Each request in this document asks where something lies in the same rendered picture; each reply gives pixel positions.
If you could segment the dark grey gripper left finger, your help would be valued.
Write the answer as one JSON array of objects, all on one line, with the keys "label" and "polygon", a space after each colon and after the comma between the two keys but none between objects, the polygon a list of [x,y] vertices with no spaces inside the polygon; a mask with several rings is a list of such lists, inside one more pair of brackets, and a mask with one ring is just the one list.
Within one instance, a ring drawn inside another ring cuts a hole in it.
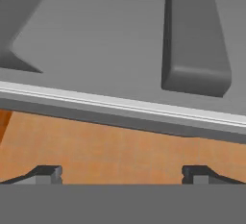
[{"label": "dark grey gripper left finger", "polygon": [[24,175],[0,182],[0,185],[61,185],[60,165],[38,165]]}]

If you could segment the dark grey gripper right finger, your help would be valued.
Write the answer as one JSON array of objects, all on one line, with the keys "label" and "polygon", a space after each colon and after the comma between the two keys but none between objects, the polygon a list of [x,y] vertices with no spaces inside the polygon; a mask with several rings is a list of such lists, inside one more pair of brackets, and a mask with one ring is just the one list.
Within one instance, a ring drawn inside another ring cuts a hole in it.
[{"label": "dark grey gripper right finger", "polygon": [[207,165],[184,165],[183,185],[244,185],[244,182],[220,175]]}]

